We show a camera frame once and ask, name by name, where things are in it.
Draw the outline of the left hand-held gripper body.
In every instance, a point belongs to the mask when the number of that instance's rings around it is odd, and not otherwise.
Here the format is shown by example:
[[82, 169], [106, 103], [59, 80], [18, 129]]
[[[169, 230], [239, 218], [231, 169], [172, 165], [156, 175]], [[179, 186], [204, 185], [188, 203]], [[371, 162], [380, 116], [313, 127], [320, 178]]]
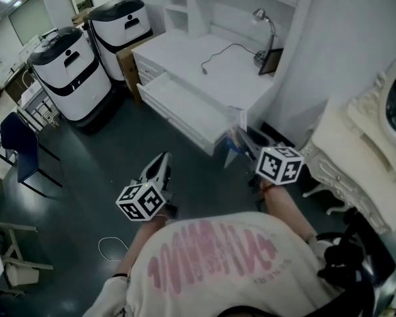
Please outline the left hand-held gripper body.
[[178, 208], [172, 203], [174, 194], [168, 191], [169, 183], [170, 176], [141, 176], [124, 187], [115, 204], [133, 222], [150, 221], [161, 210], [169, 219], [177, 219]]

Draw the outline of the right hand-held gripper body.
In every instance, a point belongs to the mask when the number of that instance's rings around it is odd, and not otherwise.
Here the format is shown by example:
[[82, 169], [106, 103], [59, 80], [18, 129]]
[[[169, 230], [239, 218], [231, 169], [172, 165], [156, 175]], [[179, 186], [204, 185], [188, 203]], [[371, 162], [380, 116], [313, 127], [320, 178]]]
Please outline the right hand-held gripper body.
[[303, 156], [292, 147], [256, 147], [250, 157], [254, 175], [277, 186], [295, 183], [304, 165]]

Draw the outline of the white desk drawer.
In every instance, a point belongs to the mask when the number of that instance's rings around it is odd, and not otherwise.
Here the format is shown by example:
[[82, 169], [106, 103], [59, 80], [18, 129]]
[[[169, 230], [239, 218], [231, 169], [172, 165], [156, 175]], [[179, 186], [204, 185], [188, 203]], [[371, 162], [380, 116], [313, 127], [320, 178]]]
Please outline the white desk drawer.
[[231, 83], [202, 74], [182, 78], [171, 72], [139, 73], [143, 101], [209, 156], [248, 104]]

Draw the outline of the person's right forearm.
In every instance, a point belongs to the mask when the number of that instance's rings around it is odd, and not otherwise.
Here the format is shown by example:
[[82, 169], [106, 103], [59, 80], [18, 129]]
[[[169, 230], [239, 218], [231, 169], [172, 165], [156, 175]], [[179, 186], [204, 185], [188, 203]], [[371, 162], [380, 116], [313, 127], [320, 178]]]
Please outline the person's right forearm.
[[316, 237], [315, 229], [283, 186], [268, 183], [261, 186], [261, 191], [270, 215], [280, 219], [306, 242]]

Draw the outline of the person's left forearm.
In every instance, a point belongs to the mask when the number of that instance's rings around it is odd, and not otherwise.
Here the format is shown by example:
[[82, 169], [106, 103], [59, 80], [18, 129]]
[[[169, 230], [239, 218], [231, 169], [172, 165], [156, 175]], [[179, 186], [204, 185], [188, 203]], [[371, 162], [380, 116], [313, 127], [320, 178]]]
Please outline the person's left forearm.
[[150, 221], [146, 221], [141, 224], [125, 257], [116, 267], [114, 277], [128, 276], [130, 274], [131, 268], [133, 267], [144, 245], [153, 236], [153, 234], [166, 226], [167, 220], [167, 216], [163, 214], [157, 214]]

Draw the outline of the cream ornate vanity table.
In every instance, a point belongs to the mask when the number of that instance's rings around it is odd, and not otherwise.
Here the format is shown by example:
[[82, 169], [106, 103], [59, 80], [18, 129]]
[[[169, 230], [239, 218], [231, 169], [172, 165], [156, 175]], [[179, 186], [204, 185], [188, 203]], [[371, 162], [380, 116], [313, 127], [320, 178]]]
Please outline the cream ornate vanity table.
[[380, 124], [376, 87], [341, 104], [330, 98], [300, 149], [313, 193], [329, 190], [356, 208], [378, 233], [396, 229], [396, 143]]

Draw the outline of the white pink-print T-shirt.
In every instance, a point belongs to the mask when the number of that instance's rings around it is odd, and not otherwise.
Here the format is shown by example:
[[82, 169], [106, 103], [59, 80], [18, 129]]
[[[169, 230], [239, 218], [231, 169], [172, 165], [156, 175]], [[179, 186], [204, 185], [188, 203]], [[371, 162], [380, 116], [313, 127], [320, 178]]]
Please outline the white pink-print T-shirt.
[[177, 221], [104, 283], [83, 317], [217, 317], [238, 306], [304, 317], [341, 292], [319, 278], [322, 267], [313, 246], [264, 213]]

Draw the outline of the brown cardboard box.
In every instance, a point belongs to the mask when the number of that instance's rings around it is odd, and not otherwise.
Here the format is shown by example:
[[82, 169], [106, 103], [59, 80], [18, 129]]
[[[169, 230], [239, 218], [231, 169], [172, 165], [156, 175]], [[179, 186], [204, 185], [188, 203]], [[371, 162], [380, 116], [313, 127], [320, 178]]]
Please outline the brown cardboard box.
[[116, 53], [117, 62], [119, 64], [121, 72], [123, 73], [125, 82], [127, 83], [131, 95], [139, 104], [142, 103], [142, 98], [137, 87], [137, 84], [140, 83], [140, 78], [133, 55], [133, 49], [145, 42], [146, 40], [141, 40], [135, 44], [132, 44], [131, 46], [119, 50]]

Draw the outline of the silver desk lamp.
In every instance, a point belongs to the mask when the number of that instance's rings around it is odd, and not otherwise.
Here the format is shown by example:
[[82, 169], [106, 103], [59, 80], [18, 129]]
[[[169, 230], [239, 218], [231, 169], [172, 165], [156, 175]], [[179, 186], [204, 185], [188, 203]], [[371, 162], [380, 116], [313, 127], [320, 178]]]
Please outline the silver desk lamp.
[[268, 56], [269, 52], [273, 49], [275, 38], [277, 37], [277, 29], [274, 22], [271, 18], [267, 15], [266, 11], [263, 8], [258, 8], [256, 11], [253, 12], [253, 21], [255, 23], [262, 23], [265, 22], [269, 25], [269, 33], [268, 33], [268, 40], [263, 50], [258, 51], [254, 57], [254, 64], [258, 68], [262, 68], [263, 62]]

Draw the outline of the white desk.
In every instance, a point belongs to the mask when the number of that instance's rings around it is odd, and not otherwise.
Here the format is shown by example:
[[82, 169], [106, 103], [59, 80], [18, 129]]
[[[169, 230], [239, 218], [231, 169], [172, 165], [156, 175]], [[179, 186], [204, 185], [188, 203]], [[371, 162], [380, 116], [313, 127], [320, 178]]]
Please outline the white desk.
[[133, 54], [139, 73], [148, 71], [156, 77], [167, 71], [182, 78], [202, 74], [231, 83], [246, 98], [250, 124], [275, 96], [273, 78], [258, 75], [252, 53], [212, 34], [191, 40], [181, 30], [166, 32], [137, 46]]

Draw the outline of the large white black robot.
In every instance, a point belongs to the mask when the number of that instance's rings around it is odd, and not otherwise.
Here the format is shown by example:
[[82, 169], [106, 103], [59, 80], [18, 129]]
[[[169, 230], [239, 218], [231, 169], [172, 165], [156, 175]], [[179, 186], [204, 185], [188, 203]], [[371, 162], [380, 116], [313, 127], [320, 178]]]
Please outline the large white black robot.
[[104, 126], [117, 90], [82, 30], [70, 26], [50, 33], [27, 64], [69, 124], [84, 133]]

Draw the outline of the black backpack harness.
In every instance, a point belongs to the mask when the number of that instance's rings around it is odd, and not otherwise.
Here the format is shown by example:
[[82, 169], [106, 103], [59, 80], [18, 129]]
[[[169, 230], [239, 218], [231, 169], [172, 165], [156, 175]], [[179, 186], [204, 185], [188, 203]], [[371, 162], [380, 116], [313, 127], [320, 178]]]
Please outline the black backpack harness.
[[318, 241], [330, 243], [323, 255], [325, 267], [318, 275], [343, 291], [308, 317], [374, 317], [376, 290], [396, 269], [393, 257], [363, 214], [349, 209], [343, 221], [346, 231], [317, 236]]

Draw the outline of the white bucket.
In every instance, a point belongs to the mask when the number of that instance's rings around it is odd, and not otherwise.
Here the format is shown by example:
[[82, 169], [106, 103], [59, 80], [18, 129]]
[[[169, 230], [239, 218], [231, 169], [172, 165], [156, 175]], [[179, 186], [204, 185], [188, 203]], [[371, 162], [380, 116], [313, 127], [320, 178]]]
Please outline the white bucket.
[[14, 287], [35, 284], [39, 281], [40, 272], [32, 267], [7, 264], [5, 271], [10, 284]]

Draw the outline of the white shelf unit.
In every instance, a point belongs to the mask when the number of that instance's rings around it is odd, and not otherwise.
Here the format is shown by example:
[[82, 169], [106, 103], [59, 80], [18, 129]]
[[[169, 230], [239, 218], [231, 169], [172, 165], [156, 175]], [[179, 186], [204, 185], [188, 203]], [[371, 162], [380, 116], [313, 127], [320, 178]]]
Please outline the white shelf unit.
[[167, 30], [184, 29], [190, 38], [207, 34], [233, 42], [268, 40], [269, 25], [255, 23], [253, 12], [263, 8], [277, 29], [276, 43], [286, 42], [298, 0], [162, 0]]

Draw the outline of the large glass window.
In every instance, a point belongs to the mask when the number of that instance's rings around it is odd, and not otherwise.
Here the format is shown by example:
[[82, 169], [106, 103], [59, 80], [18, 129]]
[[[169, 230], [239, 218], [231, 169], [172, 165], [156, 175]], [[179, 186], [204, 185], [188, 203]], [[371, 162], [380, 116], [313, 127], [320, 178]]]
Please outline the large glass window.
[[27, 0], [9, 15], [22, 45], [54, 28], [44, 0]]

